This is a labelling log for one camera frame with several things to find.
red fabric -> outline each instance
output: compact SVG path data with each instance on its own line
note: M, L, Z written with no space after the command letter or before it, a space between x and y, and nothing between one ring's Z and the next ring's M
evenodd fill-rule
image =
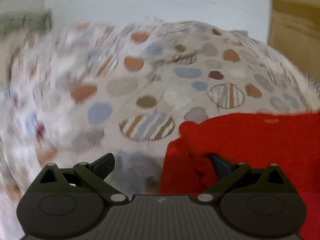
M277 163L307 206L300 235L320 236L320 113L299 115L229 114L201 124L184 122L181 137L168 146L160 194L197 195L218 178L208 159L217 153L253 168Z

round joint pin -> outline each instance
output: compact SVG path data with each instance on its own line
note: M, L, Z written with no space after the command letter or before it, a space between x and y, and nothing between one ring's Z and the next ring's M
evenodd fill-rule
M213 200L213 196L211 196L210 194L207 194L207 193L200 194L200 195L198 195L197 198L201 202L209 202L209 201Z
M113 202L123 202L127 199L127 197L121 193L119 194L113 194L111 195L110 199L113 201Z

white logo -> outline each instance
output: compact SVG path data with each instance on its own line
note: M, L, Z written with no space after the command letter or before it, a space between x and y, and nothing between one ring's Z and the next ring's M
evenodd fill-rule
M165 198L159 198L159 199L157 199L160 203L162 203L163 201L165 201Z

bed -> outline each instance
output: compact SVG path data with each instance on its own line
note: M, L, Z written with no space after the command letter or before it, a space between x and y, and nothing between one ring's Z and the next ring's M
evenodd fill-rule
M109 184L128 196L156 194L167 146L182 122L320 108L313 84L245 31L185 21L82 23L52 34L50 13L28 15L0 16L3 48L18 39L12 29L31 22L30 29L38 19L35 31L4 52L1 240L23 235L16 204L49 162L71 167L112 152Z

ribbed gray panel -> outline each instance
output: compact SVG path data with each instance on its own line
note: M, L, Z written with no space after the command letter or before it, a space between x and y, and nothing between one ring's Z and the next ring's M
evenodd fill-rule
M92 231L73 240L257 240L226 226L214 208L188 196L136 196L112 207ZM38 240L27 236L24 240ZM301 240L289 236L281 240Z

